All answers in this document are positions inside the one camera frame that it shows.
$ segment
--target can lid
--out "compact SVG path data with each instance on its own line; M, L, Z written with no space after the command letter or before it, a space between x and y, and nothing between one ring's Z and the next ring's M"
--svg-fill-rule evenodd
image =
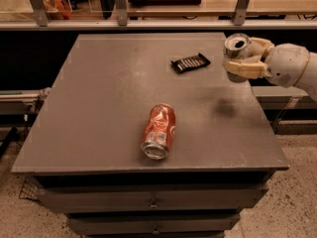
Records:
M148 144L143 147L143 151L154 160L164 159L168 154L168 149L158 144Z

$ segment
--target soda can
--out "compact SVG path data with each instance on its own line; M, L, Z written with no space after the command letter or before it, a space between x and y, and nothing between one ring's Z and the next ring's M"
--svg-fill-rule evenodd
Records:
M156 105L150 113L141 149L151 159L161 160L170 152L175 133L176 117L167 104Z

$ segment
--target wooden desk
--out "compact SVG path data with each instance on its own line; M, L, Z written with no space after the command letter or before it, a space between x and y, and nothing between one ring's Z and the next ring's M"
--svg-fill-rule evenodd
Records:
M82 35L13 167L81 235L223 237L287 159L250 85L222 68L222 33ZM170 60L204 54L177 74ZM140 149L158 103L176 114L162 161Z
M129 17L232 16L237 0L202 0L200 5L134 6L127 1ZM316 14L317 0L251 0L247 15Z

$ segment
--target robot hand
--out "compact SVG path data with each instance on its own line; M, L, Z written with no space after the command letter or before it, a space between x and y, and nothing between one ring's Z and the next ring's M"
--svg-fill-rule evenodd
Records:
M225 43L224 68L246 79L264 77L271 84L301 88L317 101L317 55L304 47L275 47L270 40L235 34Z

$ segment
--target speckled floor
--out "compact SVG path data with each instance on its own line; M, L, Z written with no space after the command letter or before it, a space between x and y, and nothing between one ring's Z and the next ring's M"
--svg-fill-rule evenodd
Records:
M290 162L269 181L269 191L226 238L317 237L317 135L277 136ZM0 160L0 237L79 238L65 217L20 199L24 178L10 173L20 146L11 143Z

